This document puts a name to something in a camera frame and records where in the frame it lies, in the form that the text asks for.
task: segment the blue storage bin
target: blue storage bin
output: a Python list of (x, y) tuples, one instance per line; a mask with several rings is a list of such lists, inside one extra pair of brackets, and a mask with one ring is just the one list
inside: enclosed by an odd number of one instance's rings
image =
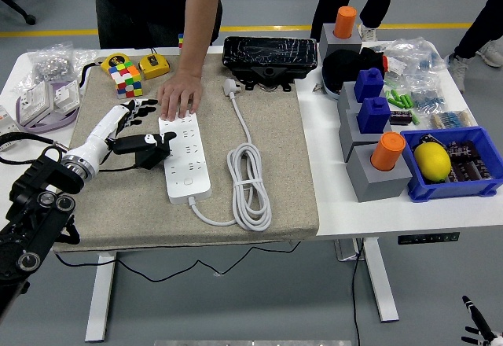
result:
[[(503, 160), (490, 140), (488, 133), (482, 127), (402, 131), (401, 134), (407, 142), (403, 151), (403, 157), (413, 175), (409, 181), (409, 196), (412, 202), (425, 202), (434, 198), (474, 195), (492, 197), (496, 194), (496, 189), (503, 184)], [(445, 145), (451, 142), (461, 143), (472, 141), (480, 154), (481, 160), (487, 166), (493, 178), (466, 182), (425, 183), (412, 152), (412, 148), (419, 144), (420, 137), (425, 134), (433, 135)]]

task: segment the black case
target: black case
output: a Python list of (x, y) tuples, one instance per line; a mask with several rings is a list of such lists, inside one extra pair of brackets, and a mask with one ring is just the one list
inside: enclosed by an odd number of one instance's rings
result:
[(227, 37), (222, 63), (246, 90), (262, 84), (290, 91), (293, 79), (304, 79), (318, 66), (318, 49), (314, 39)]

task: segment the person's arm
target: person's arm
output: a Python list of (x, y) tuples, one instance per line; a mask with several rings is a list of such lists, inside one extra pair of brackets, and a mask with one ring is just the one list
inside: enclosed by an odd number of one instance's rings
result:
[(186, 1), (180, 64), (174, 76), (157, 91), (162, 120), (174, 120), (178, 103), (181, 116), (185, 115), (190, 98), (192, 98), (191, 113), (194, 113), (200, 104), (203, 94), (201, 75), (204, 57), (210, 46), (217, 6), (218, 0)]

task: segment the rubik's cube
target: rubik's cube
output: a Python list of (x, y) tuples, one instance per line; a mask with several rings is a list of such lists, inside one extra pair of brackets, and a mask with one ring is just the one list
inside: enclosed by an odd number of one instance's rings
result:
[(108, 73), (116, 82), (117, 98), (133, 98), (143, 95), (140, 72), (130, 61), (110, 67)]

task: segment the table leg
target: table leg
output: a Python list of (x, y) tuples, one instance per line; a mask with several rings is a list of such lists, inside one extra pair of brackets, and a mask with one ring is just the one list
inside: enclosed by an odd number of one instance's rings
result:
[[(113, 261), (116, 254), (116, 252), (98, 253), (98, 263)], [(110, 302), (110, 292), (112, 291), (113, 270), (115, 265), (115, 262), (111, 262), (103, 266), (98, 266), (96, 269), (93, 299), (91, 300), (89, 320), (87, 322), (86, 342), (102, 342), (105, 340), (108, 303)]]
[[(365, 239), (365, 256), (360, 256), (360, 260), (364, 260), (369, 268), (370, 281), (376, 297), (380, 321), (394, 322), (398, 321), (398, 312), (377, 239), (378, 237), (367, 237)], [(357, 239), (335, 240), (335, 246), (339, 261), (356, 260), (359, 248)]]

